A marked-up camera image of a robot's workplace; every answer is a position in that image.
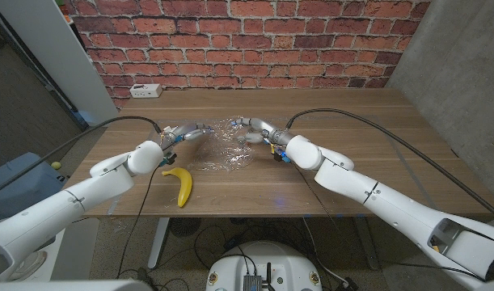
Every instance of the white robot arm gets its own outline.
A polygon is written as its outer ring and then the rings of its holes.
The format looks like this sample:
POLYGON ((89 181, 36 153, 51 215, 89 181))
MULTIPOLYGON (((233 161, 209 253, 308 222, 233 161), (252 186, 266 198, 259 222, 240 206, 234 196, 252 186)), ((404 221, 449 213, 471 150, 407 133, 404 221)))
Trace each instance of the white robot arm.
POLYGON ((7 280, 29 254, 87 210, 128 191, 134 185, 132 177, 173 162, 171 150, 176 143, 210 131, 203 124, 166 128, 161 145, 144 141, 134 151, 107 158, 91 168, 91 178, 1 221, 0 281, 7 280))
MULTIPOLYGON (((483 281, 494 281, 494 227, 417 203, 354 171, 353 161, 344 155, 316 146, 303 136, 294 136, 256 118, 236 122, 250 125, 272 144, 286 146, 282 155, 302 169, 317 171, 318 184, 363 204, 405 234, 439 266, 466 271, 482 279, 446 271, 461 285, 477 289, 483 281)), ((259 138, 251 135, 244 140, 259 138)))

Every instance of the red brick wall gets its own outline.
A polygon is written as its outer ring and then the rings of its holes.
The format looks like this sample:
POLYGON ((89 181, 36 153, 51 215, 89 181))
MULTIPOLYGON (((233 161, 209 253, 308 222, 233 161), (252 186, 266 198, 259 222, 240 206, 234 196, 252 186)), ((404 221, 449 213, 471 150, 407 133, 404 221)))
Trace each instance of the red brick wall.
POLYGON ((383 87, 430 0, 70 0, 117 106, 164 88, 383 87))

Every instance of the banana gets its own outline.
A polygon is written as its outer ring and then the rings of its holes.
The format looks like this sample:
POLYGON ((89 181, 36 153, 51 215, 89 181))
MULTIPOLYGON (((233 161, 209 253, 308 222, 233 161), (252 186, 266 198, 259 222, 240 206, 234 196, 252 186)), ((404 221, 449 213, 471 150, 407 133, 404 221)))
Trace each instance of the banana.
POLYGON ((180 192, 179 192, 179 207, 184 206, 185 202, 189 198, 189 194, 191 194, 192 188, 192 177, 188 170, 183 168, 173 168, 169 171, 163 171, 163 175, 175 175, 180 179, 180 192))

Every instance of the power strip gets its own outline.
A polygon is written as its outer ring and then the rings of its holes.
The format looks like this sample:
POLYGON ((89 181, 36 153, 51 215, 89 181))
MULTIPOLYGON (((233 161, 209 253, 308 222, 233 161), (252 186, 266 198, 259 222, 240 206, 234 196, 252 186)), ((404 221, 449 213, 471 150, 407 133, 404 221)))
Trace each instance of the power strip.
POLYGON ((135 84, 130 88, 134 98, 157 98, 162 92, 160 84, 135 84))

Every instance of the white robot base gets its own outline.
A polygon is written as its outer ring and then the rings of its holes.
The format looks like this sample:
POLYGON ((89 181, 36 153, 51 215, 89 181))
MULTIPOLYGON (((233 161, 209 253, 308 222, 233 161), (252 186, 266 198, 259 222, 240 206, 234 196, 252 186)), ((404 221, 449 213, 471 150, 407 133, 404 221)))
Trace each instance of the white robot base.
POLYGON ((223 254, 211 267, 205 290, 260 291, 261 285, 267 285, 267 278, 276 291, 322 290, 317 268, 304 255, 284 244, 269 241, 246 242, 223 254), (242 251, 254 263, 243 257, 242 251))

